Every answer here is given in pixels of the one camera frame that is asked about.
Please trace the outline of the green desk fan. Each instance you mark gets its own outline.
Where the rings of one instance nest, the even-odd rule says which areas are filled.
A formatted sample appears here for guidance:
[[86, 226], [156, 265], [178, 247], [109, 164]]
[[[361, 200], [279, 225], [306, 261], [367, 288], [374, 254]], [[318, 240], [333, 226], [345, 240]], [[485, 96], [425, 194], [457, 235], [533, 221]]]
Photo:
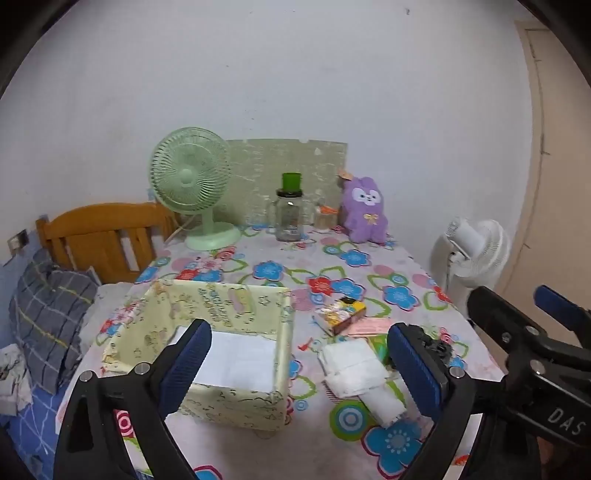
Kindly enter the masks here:
[[168, 134], [156, 145], [148, 163], [156, 200], [185, 218], [185, 245], [194, 251], [229, 247], [240, 237], [238, 227], [213, 217], [230, 177], [228, 143], [199, 127]]

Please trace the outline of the purple plush bunny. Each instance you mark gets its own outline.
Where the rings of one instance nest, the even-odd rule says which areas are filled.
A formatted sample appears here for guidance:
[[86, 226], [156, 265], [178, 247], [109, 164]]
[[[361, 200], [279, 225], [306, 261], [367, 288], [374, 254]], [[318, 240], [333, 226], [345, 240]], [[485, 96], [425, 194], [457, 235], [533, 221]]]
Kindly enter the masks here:
[[384, 197], [373, 178], [356, 177], [342, 170], [341, 224], [353, 244], [372, 242], [385, 245], [388, 219]]

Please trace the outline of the white standing fan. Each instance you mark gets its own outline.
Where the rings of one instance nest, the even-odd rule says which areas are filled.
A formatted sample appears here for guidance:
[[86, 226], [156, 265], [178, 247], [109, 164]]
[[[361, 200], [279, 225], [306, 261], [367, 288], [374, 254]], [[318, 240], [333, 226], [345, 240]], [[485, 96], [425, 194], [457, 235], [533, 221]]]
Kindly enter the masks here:
[[496, 220], [451, 220], [431, 253], [431, 274], [452, 303], [468, 316], [470, 293], [480, 287], [493, 289], [507, 264], [511, 240]]

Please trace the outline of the yellow patterned fabric box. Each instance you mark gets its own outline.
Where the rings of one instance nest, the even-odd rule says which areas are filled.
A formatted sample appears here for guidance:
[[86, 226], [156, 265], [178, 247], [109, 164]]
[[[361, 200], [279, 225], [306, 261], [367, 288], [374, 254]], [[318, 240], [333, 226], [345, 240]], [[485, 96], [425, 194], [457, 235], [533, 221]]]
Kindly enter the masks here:
[[153, 362], [194, 319], [211, 325], [212, 342], [181, 412], [235, 427], [283, 429], [294, 331], [287, 288], [156, 281], [107, 341], [103, 369], [117, 375]]

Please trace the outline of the green patterned backboard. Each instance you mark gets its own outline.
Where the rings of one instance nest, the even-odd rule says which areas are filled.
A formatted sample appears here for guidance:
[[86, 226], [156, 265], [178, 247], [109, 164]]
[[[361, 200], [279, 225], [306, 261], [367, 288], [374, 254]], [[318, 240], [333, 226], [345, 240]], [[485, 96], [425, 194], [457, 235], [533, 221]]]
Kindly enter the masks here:
[[318, 203], [337, 208], [342, 188], [338, 174], [346, 169], [348, 145], [296, 139], [247, 139], [228, 142], [231, 173], [214, 219], [235, 225], [263, 224], [266, 209], [287, 172], [301, 174], [304, 222], [311, 224]]

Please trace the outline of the cotton swab jar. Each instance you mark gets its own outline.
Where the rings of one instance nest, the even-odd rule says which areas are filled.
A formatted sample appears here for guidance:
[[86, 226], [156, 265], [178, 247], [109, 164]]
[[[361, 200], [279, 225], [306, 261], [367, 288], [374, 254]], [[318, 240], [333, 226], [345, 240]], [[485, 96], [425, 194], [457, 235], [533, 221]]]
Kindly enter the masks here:
[[315, 206], [314, 228], [318, 232], [327, 232], [338, 225], [339, 210], [328, 205]]

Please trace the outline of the green cartoon tissue pack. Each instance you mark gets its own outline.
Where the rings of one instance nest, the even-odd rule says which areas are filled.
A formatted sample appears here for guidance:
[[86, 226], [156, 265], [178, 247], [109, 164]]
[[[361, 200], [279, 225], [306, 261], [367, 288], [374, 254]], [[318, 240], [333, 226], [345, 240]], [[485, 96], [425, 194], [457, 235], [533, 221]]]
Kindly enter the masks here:
[[368, 343], [370, 347], [372, 347], [373, 351], [377, 355], [377, 358], [380, 362], [388, 369], [392, 370], [393, 365], [391, 362], [388, 343], [387, 343], [387, 335], [380, 334], [376, 336], [372, 336], [368, 339]]

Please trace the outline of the yellow cartoon tissue pack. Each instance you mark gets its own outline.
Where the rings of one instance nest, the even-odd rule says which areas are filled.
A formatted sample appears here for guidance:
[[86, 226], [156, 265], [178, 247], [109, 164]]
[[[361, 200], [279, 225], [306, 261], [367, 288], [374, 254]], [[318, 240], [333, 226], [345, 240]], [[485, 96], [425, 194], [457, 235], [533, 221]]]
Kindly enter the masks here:
[[337, 336], [365, 317], [366, 313], [367, 306], [362, 301], [342, 297], [332, 304], [319, 307], [312, 317], [325, 333]]

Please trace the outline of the grey plaid pillow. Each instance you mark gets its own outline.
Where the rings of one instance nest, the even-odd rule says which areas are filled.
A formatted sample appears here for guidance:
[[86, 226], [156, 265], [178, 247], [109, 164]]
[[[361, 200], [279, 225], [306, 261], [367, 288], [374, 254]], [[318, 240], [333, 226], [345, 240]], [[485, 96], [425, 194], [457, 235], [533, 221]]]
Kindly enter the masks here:
[[98, 285], [87, 273], [63, 270], [47, 258], [33, 260], [9, 304], [14, 339], [33, 384], [55, 395], [81, 356], [79, 333]]

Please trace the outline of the white cloth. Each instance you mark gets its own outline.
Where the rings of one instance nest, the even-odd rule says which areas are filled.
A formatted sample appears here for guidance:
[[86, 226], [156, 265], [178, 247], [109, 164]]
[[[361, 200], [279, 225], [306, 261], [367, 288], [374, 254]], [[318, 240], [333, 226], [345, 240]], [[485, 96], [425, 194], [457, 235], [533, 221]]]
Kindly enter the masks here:
[[388, 429], [401, 420], [407, 413], [404, 396], [393, 382], [387, 382], [380, 387], [370, 389], [360, 395], [377, 424]]
[[16, 416], [32, 403], [30, 375], [16, 344], [0, 351], [0, 414]]
[[318, 352], [325, 384], [332, 394], [345, 399], [384, 385], [390, 373], [372, 347], [361, 338], [327, 344]]

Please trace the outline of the pink paper packet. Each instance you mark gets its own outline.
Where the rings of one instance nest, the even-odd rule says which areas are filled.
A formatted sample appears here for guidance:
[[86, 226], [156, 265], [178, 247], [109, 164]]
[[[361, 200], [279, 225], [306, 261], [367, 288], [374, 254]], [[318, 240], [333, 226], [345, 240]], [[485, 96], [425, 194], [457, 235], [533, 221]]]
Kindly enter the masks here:
[[364, 317], [346, 328], [344, 335], [348, 337], [373, 337], [386, 335], [396, 323], [391, 318]]

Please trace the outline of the glass jar green lid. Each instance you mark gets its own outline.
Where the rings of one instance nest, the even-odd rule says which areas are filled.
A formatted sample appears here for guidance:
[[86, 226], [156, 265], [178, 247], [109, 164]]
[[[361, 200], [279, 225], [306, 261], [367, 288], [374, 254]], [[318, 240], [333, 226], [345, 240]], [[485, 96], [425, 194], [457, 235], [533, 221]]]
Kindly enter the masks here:
[[297, 242], [304, 235], [304, 193], [301, 190], [301, 173], [281, 174], [281, 185], [276, 199], [270, 203], [270, 226], [281, 242]]

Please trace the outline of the floral tablecloth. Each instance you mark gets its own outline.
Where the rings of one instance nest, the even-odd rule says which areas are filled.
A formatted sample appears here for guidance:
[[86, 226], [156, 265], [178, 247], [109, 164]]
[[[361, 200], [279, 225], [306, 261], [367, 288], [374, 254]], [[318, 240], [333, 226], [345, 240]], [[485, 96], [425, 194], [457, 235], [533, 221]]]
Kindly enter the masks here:
[[431, 423], [411, 408], [388, 429], [363, 402], [341, 399], [325, 384], [318, 352], [332, 336], [315, 310], [344, 296], [362, 301], [372, 317], [421, 326], [452, 347], [451, 362], [471, 376], [498, 380], [501, 369], [462, 313], [431, 276], [394, 241], [356, 246], [344, 234], [308, 231], [297, 243], [250, 227], [238, 244], [197, 252], [172, 243], [137, 278], [96, 332], [81, 370], [108, 375], [106, 343], [134, 302], [156, 281], [186, 280], [283, 287], [290, 290], [294, 331], [283, 429], [253, 430], [200, 420], [179, 410], [167, 420], [200, 479], [398, 479], [427, 437]]

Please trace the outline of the wall power outlet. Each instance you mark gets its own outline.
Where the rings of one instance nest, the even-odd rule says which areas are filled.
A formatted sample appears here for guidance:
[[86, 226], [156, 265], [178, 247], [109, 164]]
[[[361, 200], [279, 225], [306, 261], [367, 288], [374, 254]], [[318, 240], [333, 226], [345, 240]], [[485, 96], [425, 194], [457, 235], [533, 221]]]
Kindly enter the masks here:
[[7, 241], [7, 245], [12, 256], [19, 253], [24, 247], [28, 245], [28, 243], [29, 236], [26, 229], [21, 230]]

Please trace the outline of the white crumpled cloth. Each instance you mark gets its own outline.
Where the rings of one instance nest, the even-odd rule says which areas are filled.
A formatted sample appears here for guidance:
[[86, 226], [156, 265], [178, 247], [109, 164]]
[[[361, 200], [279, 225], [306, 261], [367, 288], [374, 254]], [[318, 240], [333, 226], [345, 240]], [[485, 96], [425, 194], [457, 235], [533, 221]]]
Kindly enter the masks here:
[[16, 344], [0, 351], [0, 414], [16, 416], [32, 403], [30, 375]]

